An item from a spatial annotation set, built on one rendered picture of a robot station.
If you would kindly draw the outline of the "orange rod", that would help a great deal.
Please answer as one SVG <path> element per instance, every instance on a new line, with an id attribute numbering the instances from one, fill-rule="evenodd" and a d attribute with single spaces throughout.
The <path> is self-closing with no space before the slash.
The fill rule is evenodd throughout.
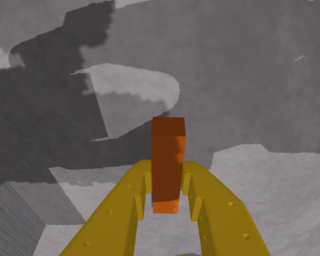
<path id="1" fill-rule="evenodd" d="M 153 213 L 178 213 L 185 144 L 184 117 L 153 117 L 151 126 Z"/>

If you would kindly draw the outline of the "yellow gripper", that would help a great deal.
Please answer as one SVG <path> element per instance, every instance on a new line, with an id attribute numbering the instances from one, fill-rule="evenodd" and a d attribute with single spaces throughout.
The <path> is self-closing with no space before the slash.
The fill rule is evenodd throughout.
<path id="1" fill-rule="evenodd" d="M 138 161 L 59 256 L 134 256 L 138 220 L 151 192 L 151 160 Z M 182 195 L 198 223 L 202 256 L 271 256 L 245 204 L 195 161 L 183 162 Z"/>

